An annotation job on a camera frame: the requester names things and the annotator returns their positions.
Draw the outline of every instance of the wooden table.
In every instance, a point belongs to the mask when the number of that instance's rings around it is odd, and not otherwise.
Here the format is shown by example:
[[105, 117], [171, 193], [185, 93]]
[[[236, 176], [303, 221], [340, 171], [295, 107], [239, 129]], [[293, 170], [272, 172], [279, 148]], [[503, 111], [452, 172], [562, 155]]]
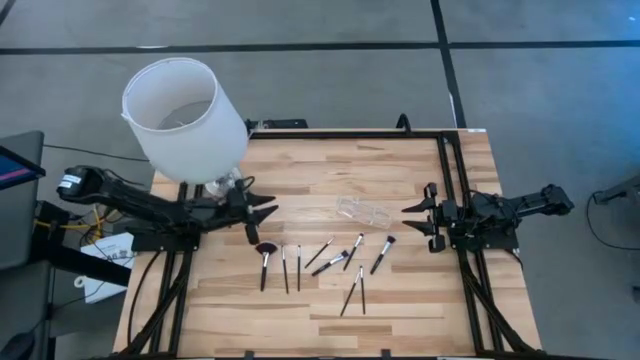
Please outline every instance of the wooden table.
[[[460, 139], [471, 188], [500, 192], [487, 134], [460, 130]], [[457, 179], [453, 156], [449, 159]], [[379, 356], [385, 348], [394, 356], [474, 354], [455, 253], [431, 254], [427, 239], [401, 223], [424, 219], [400, 210], [421, 201], [427, 182], [436, 182], [444, 194], [436, 141], [252, 140], [241, 169], [256, 177], [254, 193], [277, 196], [280, 208], [261, 226], [260, 236], [286, 245], [290, 294], [285, 294], [279, 253], [270, 260], [267, 289], [260, 292], [261, 256], [248, 244], [242, 226], [207, 234], [193, 259], [179, 356], [242, 356], [245, 350], [256, 356]], [[153, 194], [175, 199], [177, 191], [177, 184], [156, 174]], [[356, 195], [386, 208], [393, 217], [391, 228], [379, 230], [338, 215], [339, 195]], [[327, 259], [350, 251], [360, 232], [364, 243], [346, 272], [342, 263], [311, 277]], [[398, 241], [369, 275], [387, 234]], [[304, 266], [332, 235], [335, 241], [319, 260], [303, 269], [297, 292], [296, 246], [302, 245]], [[143, 283], [133, 334], [156, 306], [163, 257]], [[496, 304], [522, 338], [539, 347], [519, 264], [500, 250], [486, 251], [486, 257]], [[150, 258], [136, 259], [114, 351], [126, 345], [133, 293]], [[356, 288], [340, 318], [359, 265], [366, 269], [367, 314], [362, 315]], [[490, 347], [486, 316], [478, 306], [485, 347]], [[172, 317], [173, 310], [167, 314]], [[161, 350], [167, 348], [170, 325], [165, 321]]]

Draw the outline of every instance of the clear plastic cup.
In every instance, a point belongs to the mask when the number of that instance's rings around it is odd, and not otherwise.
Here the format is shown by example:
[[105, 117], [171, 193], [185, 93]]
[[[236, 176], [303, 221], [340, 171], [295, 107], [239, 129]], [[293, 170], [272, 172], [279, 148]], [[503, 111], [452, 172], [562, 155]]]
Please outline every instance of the clear plastic cup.
[[339, 196], [336, 211], [362, 224], [380, 229], [388, 229], [392, 222], [386, 209], [361, 202], [359, 198], [353, 196]]

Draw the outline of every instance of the white lampshade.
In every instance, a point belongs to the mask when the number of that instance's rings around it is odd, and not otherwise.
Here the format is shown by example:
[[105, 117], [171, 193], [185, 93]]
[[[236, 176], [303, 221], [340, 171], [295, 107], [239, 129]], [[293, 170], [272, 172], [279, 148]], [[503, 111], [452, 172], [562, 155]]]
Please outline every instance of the white lampshade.
[[129, 81], [122, 109], [151, 165], [174, 181], [214, 181], [247, 150], [242, 118], [213, 71], [193, 59], [164, 59], [142, 69]]

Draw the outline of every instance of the black metal frame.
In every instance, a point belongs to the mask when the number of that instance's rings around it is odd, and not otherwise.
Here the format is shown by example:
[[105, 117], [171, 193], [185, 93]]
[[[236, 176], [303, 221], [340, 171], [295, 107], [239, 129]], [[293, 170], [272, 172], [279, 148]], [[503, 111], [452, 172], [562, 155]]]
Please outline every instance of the black metal frame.
[[[442, 131], [414, 131], [411, 129], [411, 125], [407, 119], [407, 117], [403, 114], [400, 116], [398, 123], [396, 125], [398, 130], [388, 130], [388, 131], [302, 131], [302, 132], [277, 132], [277, 131], [256, 131], [252, 134], [252, 140], [287, 140], [287, 139], [316, 139], [316, 140], [325, 140], [325, 139], [433, 139], [437, 142], [438, 145], [438, 153], [440, 164], [443, 172], [444, 186], [448, 199], [455, 200], [454, 193], [454, 185], [453, 178], [451, 175], [451, 168], [449, 165], [449, 159], [447, 154], [447, 145], [450, 146], [453, 150], [453, 155], [455, 159], [456, 169], [458, 172], [461, 190], [462, 193], [465, 194], [463, 196], [467, 196], [469, 192], [469, 181], [467, 178], [466, 168], [464, 165], [464, 159], [462, 154], [462, 147], [460, 143], [460, 137], [457, 130], [442, 130]], [[199, 197], [202, 195], [203, 186], [198, 185], [196, 187], [194, 196]], [[181, 187], [180, 198], [184, 198], [184, 194], [186, 194], [186, 186]], [[474, 252], [476, 265], [478, 268], [479, 280], [475, 277], [473, 272], [471, 271], [471, 267], [469, 265], [469, 260], [467, 256], [467, 251], [464, 249], [456, 249], [456, 253], [458, 255], [458, 262], [460, 265], [460, 275], [463, 278], [463, 290], [465, 294], [465, 302], [467, 306], [468, 316], [469, 316], [469, 324], [470, 324], [470, 333], [473, 340], [474, 350], [477, 356], [490, 357], [494, 359], [579, 359], [576, 357], [566, 357], [566, 356], [555, 356], [555, 355], [547, 355], [542, 351], [536, 351], [533, 348], [526, 345], [519, 338], [517, 333], [511, 329], [507, 321], [500, 314], [499, 310], [493, 303], [493, 294], [491, 291], [489, 273], [486, 266], [486, 259], [484, 258], [483, 250], [480, 249]], [[180, 340], [180, 331], [182, 327], [182, 319], [184, 315], [184, 308], [186, 305], [186, 289], [187, 289], [187, 281], [188, 281], [188, 272], [190, 271], [191, 261], [192, 261], [192, 252], [185, 252], [183, 255], [183, 260], [181, 264], [181, 270], [187, 271], [186, 276], [187, 279], [183, 280], [182, 287], [178, 289], [176, 299], [176, 307], [174, 316], [172, 319], [172, 329], [170, 335], [170, 343], [168, 352], [158, 352], [159, 345], [159, 334], [161, 332], [162, 323], [159, 326], [156, 326], [153, 330], [153, 337], [151, 338], [151, 348], [150, 351], [153, 354], [139, 354], [142, 350], [140, 347], [138, 350], [134, 350], [134, 352], [127, 352], [124, 358], [133, 359], [133, 358], [141, 358], [142, 356], [152, 356], [157, 354], [158, 356], [173, 356], [177, 357], [178, 352], [178, 344]], [[167, 260], [165, 262], [165, 268], [162, 277], [161, 291], [159, 300], [162, 299], [164, 302], [159, 305], [159, 307], [168, 308], [172, 299], [169, 299], [169, 303], [166, 302], [167, 294], [169, 293], [169, 281], [173, 274], [173, 265], [175, 263], [175, 254], [171, 255], [168, 253]], [[478, 309], [476, 307], [475, 299], [478, 298], [480, 303], [487, 310], [487, 314], [489, 316], [489, 325], [491, 330], [491, 338], [492, 338], [492, 350], [487, 350], [483, 344], [482, 338], [482, 329], [480, 328], [480, 320], [478, 316]], [[502, 337], [505, 337], [507, 340], [510, 340], [509, 343], [511, 347], [516, 352], [505, 352], [504, 345], [502, 343]], [[253, 359], [252, 352], [248, 351], [245, 359]], [[303, 358], [303, 357], [292, 357], [289, 359], [319, 359], [319, 358]], [[434, 357], [398, 357], [397, 359], [434, 359]]]

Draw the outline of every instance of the brush handle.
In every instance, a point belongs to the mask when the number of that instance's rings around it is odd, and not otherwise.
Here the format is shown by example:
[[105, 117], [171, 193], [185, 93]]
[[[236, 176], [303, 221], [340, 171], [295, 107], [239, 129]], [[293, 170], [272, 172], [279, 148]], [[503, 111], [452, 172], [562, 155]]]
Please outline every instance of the brush handle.
[[264, 291], [264, 285], [267, 283], [267, 267], [262, 267], [262, 275], [260, 275], [260, 291]]
[[360, 288], [362, 289], [362, 315], [364, 315], [367, 313], [367, 310], [365, 309], [365, 305], [364, 305], [364, 277], [360, 278]]
[[315, 255], [311, 258], [311, 260], [309, 260], [309, 262], [307, 263], [307, 265], [305, 265], [305, 266], [304, 266], [304, 268], [305, 268], [305, 269], [306, 269], [306, 268], [308, 268], [308, 267], [309, 267], [309, 265], [311, 265], [311, 263], [313, 262], [313, 260], [315, 260], [315, 259], [318, 257], [318, 255], [322, 254], [322, 252], [324, 251], [324, 249], [326, 249], [326, 248], [327, 248], [327, 246], [329, 246], [329, 244], [324, 244], [324, 246], [323, 246], [322, 248], [320, 248], [320, 251], [318, 251], [318, 253], [317, 253], [317, 254], [315, 254]]
[[373, 264], [373, 267], [371, 268], [371, 272], [369, 274], [373, 275], [373, 273], [376, 271], [376, 269], [378, 268], [378, 265], [380, 265], [380, 262], [382, 261], [382, 258], [384, 257], [384, 254], [380, 254], [378, 255], [378, 259], [376, 259], [376, 263]]
[[284, 269], [284, 288], [289, 293], [289, 279], [287, 279], [287, 260], [282, 259], [282, 268]]
[[320, 274], [321, 272], [327, 270], [329, 268], [329, 266], [331, 266], [331, 263], [326, 263], [324, 265], [322, 265], [318, 270], [314, 271], [311, 276], [316, 276], [318, 274]]
[[300, 292], [300, 256], [298, 256], [298, 292]]
[[344, 268], [342, 268], [342, 271], [347, 270], [347, 266], [349, 266], [349, 263], [351, 262], [351, 258], [353, 257], [353, 254], [356, 253], [357, 248], [358, 248], [357, 246], [354, 246], [353, 250], [351, 250], [351, 254], [349, 254], [349, 257], [347, 258], [347, 263], [344, 264]]
[[351, 295], [353, 295], [353, 289], [356, 288], [356, 282], [351, 285], [351, 291], [349, 291], [349, 295], [347, 296], [347, 300], [344, 302], [344, 306], [342, 307], [342, 311], [340, 311], [340, 317], [344, 315], [344, 311], [347, 310], [347, 305], [349, 304], [349, 299], [351, 299]]

